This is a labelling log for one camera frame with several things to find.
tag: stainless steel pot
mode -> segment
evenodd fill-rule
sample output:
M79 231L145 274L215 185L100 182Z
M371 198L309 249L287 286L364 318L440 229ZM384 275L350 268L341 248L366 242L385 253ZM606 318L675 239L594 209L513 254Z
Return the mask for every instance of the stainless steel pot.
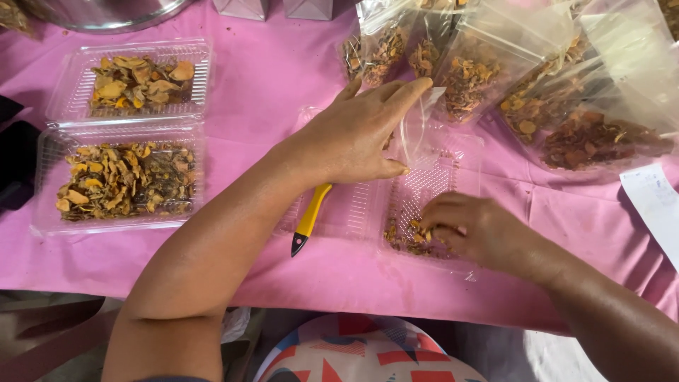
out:
M193 0L20 0L37 17L72 31L140 31L177 15Z

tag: white paper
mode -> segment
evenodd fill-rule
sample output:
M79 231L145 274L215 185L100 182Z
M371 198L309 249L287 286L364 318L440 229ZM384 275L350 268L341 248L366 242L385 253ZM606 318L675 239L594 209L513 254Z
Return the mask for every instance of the white paper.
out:
M679 271L679 194L660 164L620 174L625 192L669 261Z

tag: person's right hand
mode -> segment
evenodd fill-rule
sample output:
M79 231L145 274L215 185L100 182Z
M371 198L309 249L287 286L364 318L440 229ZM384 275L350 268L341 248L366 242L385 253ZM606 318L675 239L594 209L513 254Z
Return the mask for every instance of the person's right hand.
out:
M492 199L440 194L423 208L420 225L463 258L538 284L558 275L570 255Z

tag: pink table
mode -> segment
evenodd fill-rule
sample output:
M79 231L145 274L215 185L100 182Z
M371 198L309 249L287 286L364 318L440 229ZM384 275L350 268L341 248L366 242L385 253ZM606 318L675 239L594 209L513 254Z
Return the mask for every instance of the pink table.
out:
M202 0L158 27L92 36L44 27L42 42L0 34L0 94L29 106L43 126L62 57L80 46L209 36L217 67L206 116L208 196L213 197L293 128L302 105L324 106L342 87L335 47L356 17L286 19L274 2L266 23L219 16ZM679 277L614 181L578 184L530 164L510 134L492 123L485 139L481 195L498 199L531 227L647 299L679 315ZM665 172L679 185L679 167ZM172 230L39 239L29 233L32 203L0 215L0 288L125 297ZM562 331L537 288L490 271L464 281L447 271L380 258L360 245L312 239L290 259L290 238L271 239L234 305L352 311Z

